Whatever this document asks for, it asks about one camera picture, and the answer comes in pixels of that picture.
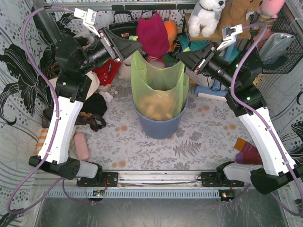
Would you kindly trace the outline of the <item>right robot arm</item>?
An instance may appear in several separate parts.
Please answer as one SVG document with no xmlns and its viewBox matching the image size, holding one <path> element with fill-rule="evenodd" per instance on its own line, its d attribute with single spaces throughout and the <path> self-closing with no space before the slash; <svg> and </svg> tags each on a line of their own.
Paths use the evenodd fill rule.
<svg viewBox="0 0 303 227">
<path fill-rule="evenodd" d="M 178 53 L 177 58 L 193 73 L 207 72 L 229 89 L 226 102 L 246 127 L 260 155 L 261 164 L 229 162 L 221 165 L 222 176 L 228 181 L 251 184 L 264 195 L 290 182 L 295 182 L 302 192 L 299 178 L 303 175 L 303 166 L 284 148 L 271 122 L 266 101 L 253 84 L 262 70 L 256 47 L 240 52 L 232 63 L 223 60 L 212 44 Z"/>
</svg>

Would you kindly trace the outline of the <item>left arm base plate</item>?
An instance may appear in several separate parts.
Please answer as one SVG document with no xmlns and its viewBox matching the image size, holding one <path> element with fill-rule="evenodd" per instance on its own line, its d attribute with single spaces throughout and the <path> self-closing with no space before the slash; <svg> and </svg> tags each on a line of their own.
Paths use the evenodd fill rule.
<svg viewBox="0 0 303 227">
<path fill-rule="evenodd" d="M 77 180 L 78 187 L 117 187 L 118 172 L 97 173 L 94 178 L 82 177 Z"/>
</svg>

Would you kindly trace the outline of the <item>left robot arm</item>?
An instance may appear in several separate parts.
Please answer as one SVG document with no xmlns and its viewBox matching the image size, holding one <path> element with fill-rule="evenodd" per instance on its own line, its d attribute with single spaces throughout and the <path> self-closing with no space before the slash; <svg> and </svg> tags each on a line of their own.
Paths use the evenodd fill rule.
<svg viewBox="0 0 303 227">
<path fill-rule="evenodd" d="M 30 157 L 30 166 L 68 180 L 76 178 L 79 187 L 107 185 L 102 166 L 69 157 L 69 142 L 92 82 L 86 74 L 109 58 L 123 61 L 141 46 L 140 42 L 121 38 L 107 28 L 97 31 L 86 49 L 72 36 L 56 43 L 55 60 L 61 69 L 55 86 L 53 115 L 45 142 L 38 155 Z"/>
</svg>

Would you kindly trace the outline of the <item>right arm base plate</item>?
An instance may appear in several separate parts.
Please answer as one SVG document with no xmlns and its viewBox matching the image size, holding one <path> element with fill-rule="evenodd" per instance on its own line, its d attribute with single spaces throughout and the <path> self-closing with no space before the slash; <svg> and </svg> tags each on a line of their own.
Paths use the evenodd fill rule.
<svg viewBox="0 0 303 227">
<path fill-rule="evenodd" d="M 228 180 L 223 172 L 202 172 L 199 177 L 203 187 L 244 187 L 244 182 Z"/>
</svg>

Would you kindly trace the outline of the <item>green trash bag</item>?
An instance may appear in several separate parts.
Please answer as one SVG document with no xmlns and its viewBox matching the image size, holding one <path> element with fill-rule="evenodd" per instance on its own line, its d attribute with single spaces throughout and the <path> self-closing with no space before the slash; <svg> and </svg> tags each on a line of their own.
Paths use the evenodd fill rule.
<svg viewBox="0 0 303 227">
<path fill-rule="evenodd" d="M 166 121 L 181 113 L 188 94 L 189 77 L 180 61 L 161 69 L 136 51 L 131 61 L 131 88 L 135 108 L 141 115 Z"/>
</svg>

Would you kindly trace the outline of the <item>blue trash bin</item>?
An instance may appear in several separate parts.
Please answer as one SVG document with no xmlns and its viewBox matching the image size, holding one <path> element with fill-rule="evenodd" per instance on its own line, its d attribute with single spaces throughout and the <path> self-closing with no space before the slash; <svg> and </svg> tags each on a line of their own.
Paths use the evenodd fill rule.
<svg viewBox="0 0 303 227">
<path fill-rule="evenodd" d="M 185 100 L 182 111 L 180 112 L 179 115 L 177 115 L 176 117 L 170 120 L 165 120 L 165 121 L 156 121 L 146 118 L 145 116 L 139 113 L 134 103 L 133 103 L 133 107 L 136 114 L 138 115 L 139 123 L 143 132 L 148 137 L 157 140 L 163 140 L 170 138 L 177 131 L 181 118 L 184 115 L 185 110 L 187 108 L 187 104 L 188 104 L 188 99 Z"/>
</svg>

